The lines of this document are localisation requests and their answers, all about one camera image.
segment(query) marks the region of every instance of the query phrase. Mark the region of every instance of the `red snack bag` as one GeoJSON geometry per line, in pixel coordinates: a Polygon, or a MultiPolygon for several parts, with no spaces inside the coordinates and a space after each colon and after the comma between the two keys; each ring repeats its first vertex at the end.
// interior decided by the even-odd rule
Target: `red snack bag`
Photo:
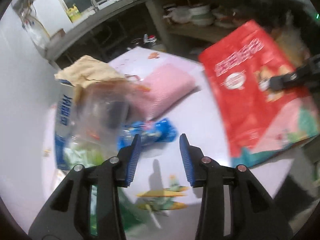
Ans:
{"type": "Polygon", "coordinates": [[[319,133],[306,88],[273,92],[272,76],[294,71],[272,38],[249,21],[200,56],[225,125],[233,166],[258,164],[319,133]]]}

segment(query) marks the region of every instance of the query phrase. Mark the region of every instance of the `white wall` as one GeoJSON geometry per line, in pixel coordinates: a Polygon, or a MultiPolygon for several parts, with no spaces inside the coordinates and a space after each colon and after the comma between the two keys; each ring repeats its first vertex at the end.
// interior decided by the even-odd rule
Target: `white wall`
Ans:
{"type": "Polygon", "coordinates": [[[35,0],[34,6],[38,19],[47,29],[50,36],[61,28],[68,32],[74,27],[59,0],[35,0]]]}
{"type": "Polygon", "coordinates": [[[27,232],[44,204],[44,117],[59,84],[11,6],[0,21],[0,66],[0,196],[27,232]]]}

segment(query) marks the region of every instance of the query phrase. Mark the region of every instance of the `faucet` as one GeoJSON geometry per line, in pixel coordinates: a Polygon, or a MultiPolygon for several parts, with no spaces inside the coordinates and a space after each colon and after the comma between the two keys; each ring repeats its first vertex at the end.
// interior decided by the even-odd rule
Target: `faucet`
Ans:
{"type": "Polygon", "coordinates": [[[93,4],[93,0],[90,0],[90,1],[91,1],[91,4],[92,4],[92,6],[93,6],[94,11],[95,11],[95,12],[99,11],[98,6],[95,6],[95,5],[93,4]]]}

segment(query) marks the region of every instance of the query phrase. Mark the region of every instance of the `shelf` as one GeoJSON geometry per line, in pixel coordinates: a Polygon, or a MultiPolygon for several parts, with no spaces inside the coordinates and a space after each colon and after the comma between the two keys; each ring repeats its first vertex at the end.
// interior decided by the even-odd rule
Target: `shelf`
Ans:
{"type": "Polygon", "coordinates": [[[171,34],[187,36],[212,43],[217,43],[233,31],[215,25],[201,27],[193,25],[192,23],[170,25],[167,29],[171,34]]]}

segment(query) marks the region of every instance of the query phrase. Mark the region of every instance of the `white bowl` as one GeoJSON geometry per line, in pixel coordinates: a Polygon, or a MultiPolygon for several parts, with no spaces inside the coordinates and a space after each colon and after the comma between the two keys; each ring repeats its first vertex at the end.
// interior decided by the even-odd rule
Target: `white bowl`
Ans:
{"type": "Polygon", "coordinates": [[[209,4],[189,9],[189,12],[190,12],[191,15],[207,14],[209,11],[210,11],[210,5],[209,4]]]}
{"type": "Polygon", "coordinates": [[[209,26],[209,25],[213,24],[214,20],[213,20],[213,18],[198,19],[198,20],[191,19],[191,22],[194,25],[198,25],[198,26],[209,26]]]}

